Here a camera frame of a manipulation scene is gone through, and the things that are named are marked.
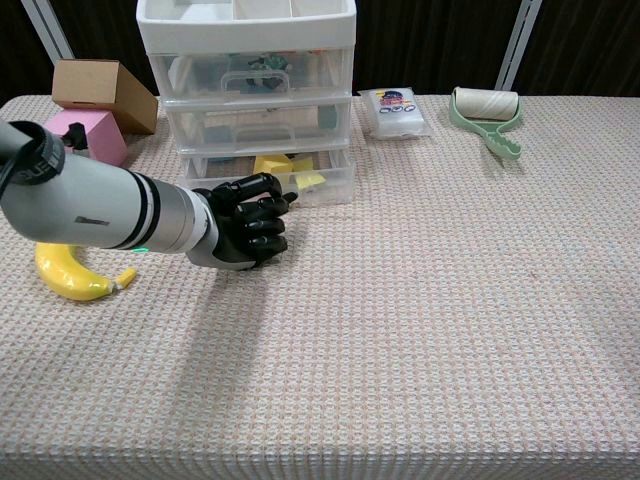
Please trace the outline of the black and silver left hand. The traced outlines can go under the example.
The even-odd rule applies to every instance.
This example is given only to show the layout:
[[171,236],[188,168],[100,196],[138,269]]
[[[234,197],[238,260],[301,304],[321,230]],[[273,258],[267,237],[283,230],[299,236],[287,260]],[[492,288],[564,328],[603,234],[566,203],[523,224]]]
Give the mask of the black and silver left hand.
[[186,253],[191,263],[219,270],[256,268],[288,249],[285,215],[298,198],[278,178],[258,173],[194,191],[206,206],[204,237]]

